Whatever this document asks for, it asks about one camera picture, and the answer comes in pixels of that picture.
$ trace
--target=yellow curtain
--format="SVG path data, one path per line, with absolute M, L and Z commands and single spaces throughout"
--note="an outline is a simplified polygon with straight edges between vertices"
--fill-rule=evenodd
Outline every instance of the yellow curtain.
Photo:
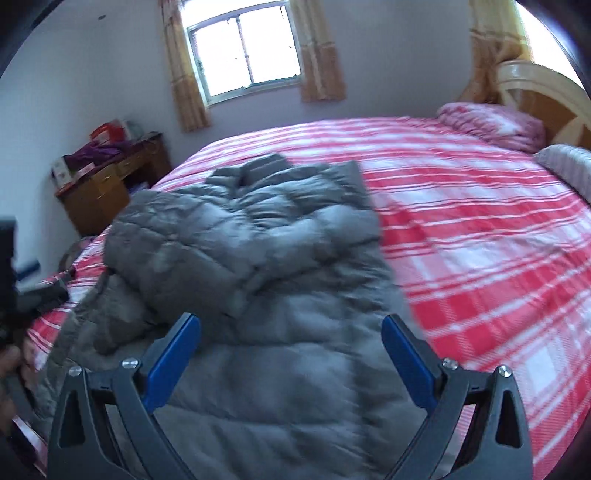
M 469 0 L 472 10 L 472 78 L 462 93 L 464 102 L 494 103 L 496 67 L 507 60 L 531 60 L 515 0 Z
M 181 127 L 185 132 L 209 127 L 209 114 L 199 91 L 189 55 L 189 45 L 181 19 L 180 0 L 158 1 L 162 11 L 173 98 Z
M 301 47 L 301 97 L 305 102 L 343 100 L 346 86 L 320 0 L 290 0 Z

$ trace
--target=blue gripper pad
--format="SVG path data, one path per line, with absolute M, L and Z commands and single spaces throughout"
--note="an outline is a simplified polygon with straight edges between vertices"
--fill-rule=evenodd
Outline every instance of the blue gripper pad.
M 392 363 L 413 403 L 430 414 L 437 406 L 435 378 L 413 345 L 420 341 L 398 316 L 387 316 L 382 322 L 382 342 Z
M 163 407 L 201 339 L 199 319 L 183 314 L 166 337 L 156 340 L 142 358 L 137 381 L 148 413 Z

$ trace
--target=hand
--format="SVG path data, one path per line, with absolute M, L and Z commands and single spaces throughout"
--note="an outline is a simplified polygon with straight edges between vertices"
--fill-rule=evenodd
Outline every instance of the hand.
M 21 351 L 14 345 L 0 352 L 0 380 L 14 372 L 21 365 Z M 17 414 L 12 400 L 0 387 L 0 430 L 4 435 L 9 435 L 12 419 Z

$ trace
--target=bed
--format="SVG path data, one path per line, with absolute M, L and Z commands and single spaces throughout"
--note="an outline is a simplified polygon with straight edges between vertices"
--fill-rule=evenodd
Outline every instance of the bed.
M 504 103 L 544 121 L 555 143 L 591 145 L 591 102 L 559 74 L 520 61 L 498 72 Z M 382 251 L 436 352 L 464 367 L 515 371 L 545 477 L 591 399 L 591 209 L 531 155 L 435 119 L 321 121 L 227 138 L 154 188 L 280 152 L 296 164 L 356 160 L 379 213 Z M 105 269 L 106 232 L 75 263 L 71 301 L 30 332 L 41 368 L 69 311 Z M 469 417 L 463 417 L 465 432 Z

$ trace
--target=window frame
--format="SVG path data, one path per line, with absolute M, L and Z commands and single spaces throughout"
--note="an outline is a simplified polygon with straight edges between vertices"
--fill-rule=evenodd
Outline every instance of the window frame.
M 240 23 L 240 15 L 252 12 L 255 10 L 262 10 L 264 8 L 272 8 L 272 7 L 285 7 L 285 11 L 287 13 L 287 19 L 290 24 L 291 34 L 293 35 L 294 45 L 295 45 L 295 52 L 297 55 L 297 60 L 300 65 L 300 74 L 294 75 L 293 77 L 286 77 L 282 79 L 275 79 L 275 80 L 267 80 L 266 82 L 254 82 L 252 76 L 252 69 L 251 64 L 248 59 L 248 52 L 246 50 L 246 44 L 244 40 L 244 36 L 242 35 L 242 27 Z M 203 64 L 199 59 L 199 49 L 197 48 L 197 42 L 195 41 L 194 33 L 204 27 L 208 27 L 210 25 L 229 21 L 232 18 L 236 19 L 236 25 L 238 26 L 238 34 L 240 35 L 240 39 L 242 41 L 242 49 L 244 51 L 244 56 L 246 59 L 246 67 L 248 68 L 248 74 L 251 78 L 251 84 L 248 87 L 240 87 L 234 90 L 230 90 L 228 92 L 219 93 L 217 95 L 210 95 L 209 87 L 207 84 L 207 77 L 205 76 L 205 71 L 203 69 Z M 257 92 L 264 92 L 266 90 L 273 90 L 276 88 L 282 88 L 287 86 L 297 85 L 300 82 L 301 77 L 301 70 L 302 70 L 302 62 L 301 62 L 301 54 L 300 54 L 300 43 L 298 42 L 296 28 L 293 22 L 293 15 L 291 13 L 289 0 L 275 0 L 271 2 L 265 2 L 258 5 L 252 5 L 250 7 L 239 8 L 237 10 L 232 10 L 231 12 L 227 12 L 225 14 L 218 15 L 216 17 L 208 18 L 207 20 L 203 20 L 197 24 L 191 25 L 187 27 L 187 36 L 189 37 L 189 43 L 191 45 L 191 55 L 193 56 L 196 74 L 199 77 L 199 81 L 201 83 L 201 87 L 203 88 L 203 93 L 205 95 L 205 100 L 208 105 L 214 105 L 219 102 L 224 102 L 226 100 L 237 98 L 243 95 L 248 95 L 250 93 L 257 93 Z

